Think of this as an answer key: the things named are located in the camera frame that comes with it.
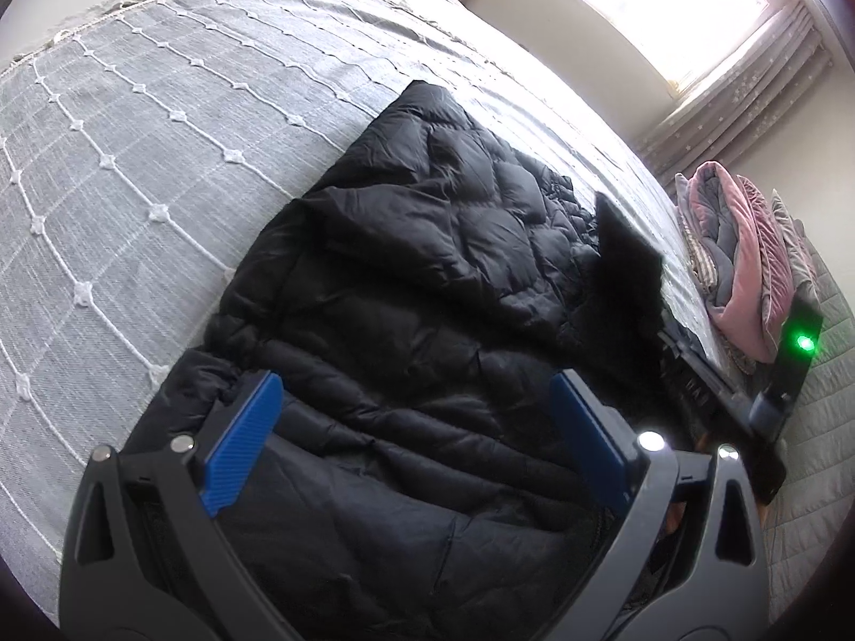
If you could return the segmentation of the pink grey folded quilt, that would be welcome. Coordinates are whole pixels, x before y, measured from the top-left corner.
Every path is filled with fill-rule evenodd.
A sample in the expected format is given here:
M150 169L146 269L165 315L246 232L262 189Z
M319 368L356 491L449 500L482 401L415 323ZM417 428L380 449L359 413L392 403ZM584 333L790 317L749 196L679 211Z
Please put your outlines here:
M745 375L769 365L800 296L819 304L806 239L780 196L707 161L674 178L678 226L690 269L733 365Z

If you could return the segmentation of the grey padded headboard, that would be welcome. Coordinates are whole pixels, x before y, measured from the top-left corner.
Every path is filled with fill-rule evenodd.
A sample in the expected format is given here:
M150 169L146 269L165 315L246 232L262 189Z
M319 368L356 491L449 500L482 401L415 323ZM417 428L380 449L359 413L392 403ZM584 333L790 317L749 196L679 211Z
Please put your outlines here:
M796 602L826 559L853 504L853 314L819 252L810 247L825 322L782 438L787 479L764 525L768 621Z

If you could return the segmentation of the grey white bedspread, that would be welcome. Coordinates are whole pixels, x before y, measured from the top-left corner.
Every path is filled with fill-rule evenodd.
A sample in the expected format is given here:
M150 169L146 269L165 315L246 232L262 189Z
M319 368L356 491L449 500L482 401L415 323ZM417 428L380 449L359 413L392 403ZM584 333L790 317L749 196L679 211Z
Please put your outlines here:
M664 187L458 0L108 0L2 73L2 556L43 614L90 450L125 441L261 227L415 80L616 202L725 360Z

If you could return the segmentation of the black puffer jacket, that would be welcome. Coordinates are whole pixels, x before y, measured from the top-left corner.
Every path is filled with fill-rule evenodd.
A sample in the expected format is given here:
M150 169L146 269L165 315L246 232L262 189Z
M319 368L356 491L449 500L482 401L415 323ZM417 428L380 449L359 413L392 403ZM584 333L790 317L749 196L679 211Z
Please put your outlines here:
M126 450L273 371L290 400L222 527L285 619L309 639L525 639L611 527L552 376L682 436L661 278L615 207L416 81L262 229Z

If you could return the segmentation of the grey curtain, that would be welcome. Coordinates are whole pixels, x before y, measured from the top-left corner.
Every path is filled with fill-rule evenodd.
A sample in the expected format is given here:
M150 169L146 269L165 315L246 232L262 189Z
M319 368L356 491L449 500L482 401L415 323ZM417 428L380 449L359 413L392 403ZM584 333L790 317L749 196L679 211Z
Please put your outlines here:
M735 53L694 84L638 142L636 155L664 187L700 163L727 165L786 117L832 67L803 0L790 0Z

